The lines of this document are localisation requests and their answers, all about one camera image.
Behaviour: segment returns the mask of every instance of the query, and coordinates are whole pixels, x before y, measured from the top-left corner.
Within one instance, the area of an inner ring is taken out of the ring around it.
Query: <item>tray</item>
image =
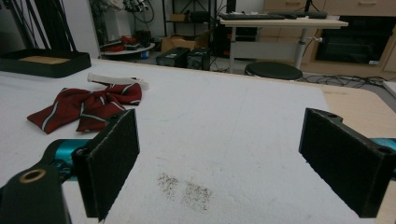
[[[0,71],[39,77],[67,77],[89,67],[85,52],[23,49],[0,55]]]

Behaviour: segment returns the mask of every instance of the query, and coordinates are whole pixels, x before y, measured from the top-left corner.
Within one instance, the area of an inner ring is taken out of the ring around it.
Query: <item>bow tie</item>
[[[53,105],[27,117],[45,133],[79,118],[77,132],[100,131],[106,119],[125,110],[123,105],[139,105],[140,85],[109,85],[103,91],[63,89]]]

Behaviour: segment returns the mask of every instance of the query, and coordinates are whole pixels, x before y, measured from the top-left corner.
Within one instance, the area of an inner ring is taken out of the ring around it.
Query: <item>white desk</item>
[[[101,90],[89,72],[150,85],[136,107],[141,153],[106,223],[374,222],[359,219],[298,153],[308,106],[330,108],[369,137],[395,136],[395,113],[373,93],[135,63],[92,60],[60,79],[0,72],[1,186],[52,141],[96,135],[75,133],[76,122],[44,134],[26,119],[63,87]],[[380,217],[393,224],[390,186]],[[63,189],[73,223],[97,223],[85,217],[78,184]]]
[[[230,46],[230,73],[233,72],[233,60],[235,58],[249,59],[283,59],[294,60],[294,66],[300,68],[304,54],[305,40],[308,29],[339,29],[347,26],[347,22],[333,20],[268,20],[268,21],[225,21],[220,24],[232,27]],[[302,28],[298,43],[262,43],[236,41],[236,27],[275,27],[275,28]]]

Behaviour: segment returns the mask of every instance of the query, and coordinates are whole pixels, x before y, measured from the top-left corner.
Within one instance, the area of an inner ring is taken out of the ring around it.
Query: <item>floor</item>
[[[140,54],[112,57],[104,56],[103,58],[131,63],[156,64],[156,57],[160,54],[161,53],[159,51],[152,50],[149,52],[147,59],[141,59]],[[210,67],[211,71],[226,72],[229,67],[229,60],[226,58],[212,57],[211,62],[213,62]],[[252,60],[235,60],[233,65],[234,73],[243,75],[245,66],[252,62]],[[349,88],[361,88],[367,91],[372,91],[375,92],[396,113],[396,97],[390,94],[390,92],[382,86],[382,80],[380,79],[356,79],[351,77],[304,73],[304,78],[302,78],[300,81],[334,86],[345,86]]]

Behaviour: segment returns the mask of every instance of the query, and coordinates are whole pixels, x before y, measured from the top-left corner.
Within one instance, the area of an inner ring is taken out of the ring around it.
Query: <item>black round stool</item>
[[[245,74],[256,77],[270,77],[283,80],[298,80],[303,77],[303,72],[285,63],[250,63],[245,67]]]

